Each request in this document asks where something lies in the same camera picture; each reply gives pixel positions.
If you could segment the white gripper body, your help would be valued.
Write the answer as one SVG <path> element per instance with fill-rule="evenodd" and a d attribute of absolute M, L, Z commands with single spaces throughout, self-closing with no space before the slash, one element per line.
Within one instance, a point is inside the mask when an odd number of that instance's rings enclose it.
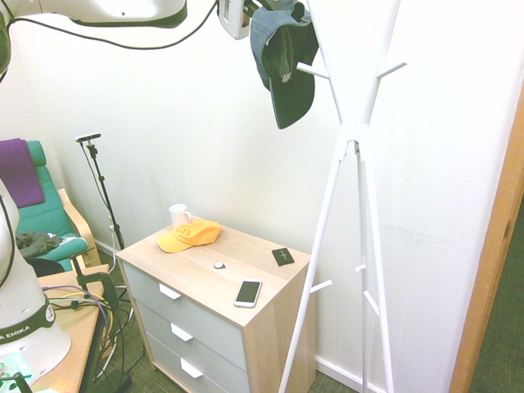
<path fill-rule="evenodd" d="M 245 13 L 244 0 L 219 0 L 219 21 L 236 40 L 249 35 L 250 17 Z"/>

